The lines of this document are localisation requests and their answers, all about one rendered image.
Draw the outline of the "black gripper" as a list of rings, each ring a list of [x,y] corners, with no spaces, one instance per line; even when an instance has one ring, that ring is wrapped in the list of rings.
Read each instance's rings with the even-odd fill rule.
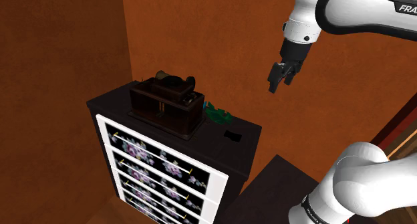
[[[283,40],[281,50],[281,63],[275,62],[271,68],[267,81],[269,82],[269,91],[275,93],[282,79],[284,83],[290,85],[293,78],[300,72],[301,67],[311,49],[312,44],[295,43],[288,39]],[[296,63],[291,67],[287,63]]]

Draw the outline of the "green leaf-shaped object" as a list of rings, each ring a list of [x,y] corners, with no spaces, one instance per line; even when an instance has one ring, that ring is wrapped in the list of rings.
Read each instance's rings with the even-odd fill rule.
[[[217,124],[231,124],[233,116],[220,108],[215,108],[210,102],[204,103],[204,111],[206,115]]]

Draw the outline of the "small black flat object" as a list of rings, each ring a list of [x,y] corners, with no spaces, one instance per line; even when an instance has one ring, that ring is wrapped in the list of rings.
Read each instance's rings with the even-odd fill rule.
[[[229,138],[230,140],[234,142],[240,142],[242,135],[226,130],[224,133],[224,137]]]

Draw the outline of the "black floral chest of drawers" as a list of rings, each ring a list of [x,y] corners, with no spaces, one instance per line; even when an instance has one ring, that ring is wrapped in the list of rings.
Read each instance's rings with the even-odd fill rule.
[[[117,196],[157,224],[219,224],[249,178],[261,127],[203,115],[184,140],[129,115],[133,85],[87,103]],[[226,130],[241,141],[224,137]]]

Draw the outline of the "dark robot stand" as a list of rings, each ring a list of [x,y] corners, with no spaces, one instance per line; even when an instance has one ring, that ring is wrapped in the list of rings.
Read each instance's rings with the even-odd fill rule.
[[[289,210],[318,182],[278,154],[219,218],[219,224],[289,224]]]

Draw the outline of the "dark brown wooden box machine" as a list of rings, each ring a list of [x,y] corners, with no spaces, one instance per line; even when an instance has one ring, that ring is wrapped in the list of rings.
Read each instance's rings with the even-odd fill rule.
[[[160,70],[154,77],[130,87],[129,115],[190,140],[205,121],[204,94],[195,91],[195,85],[193,76],[183,80]]]

